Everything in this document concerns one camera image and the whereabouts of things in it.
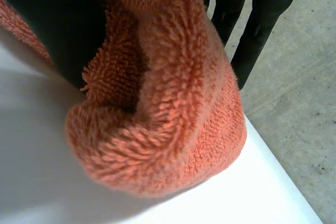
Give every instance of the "black pants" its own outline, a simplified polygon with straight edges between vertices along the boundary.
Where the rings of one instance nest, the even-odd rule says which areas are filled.
[[[97,0],[6,1],[46,46],[56,70],[82,88],[82,69],[105,37],[104,10]]]
[[[253,10],[232,59],[240,89],[245,85],[279,16],[293,0],[253,0]],[[226,44],[240,16],[245,0],[216,0],[212,22]]]

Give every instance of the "concrete floor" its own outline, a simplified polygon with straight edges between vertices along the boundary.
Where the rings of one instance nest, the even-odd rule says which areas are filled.
[[[229,57],[251,1],[226,46]],[[325,224],[336,223],[335,80],[336,0],[294,0],[242,91],[246,115]]]

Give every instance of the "orange towel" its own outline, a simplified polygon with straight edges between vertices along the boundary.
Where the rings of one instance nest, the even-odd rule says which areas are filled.
[[[226,169],[246,139],[233,71],[202,0],[103,0],[107,36],[84,69],[87,99],[66,131],[87,174],[167,195]],[[0,24],[47,53],[0,0]]]

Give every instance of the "terry cloth towel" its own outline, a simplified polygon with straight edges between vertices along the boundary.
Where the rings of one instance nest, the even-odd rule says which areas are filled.
[[[48,59],[4,0],[0,24]],[[144,197],[226,169],[245,139],[236,78],[202,0],[102,0],[106,39],[83,70],[68,141],[98,183]]]

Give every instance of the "white surface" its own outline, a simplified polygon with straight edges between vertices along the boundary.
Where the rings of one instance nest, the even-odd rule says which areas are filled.
[[[247,121],[238,160],[166,199],[136,199],[94,184],[64,136],[82,96],[0,29],[0,223],[321,223]]]

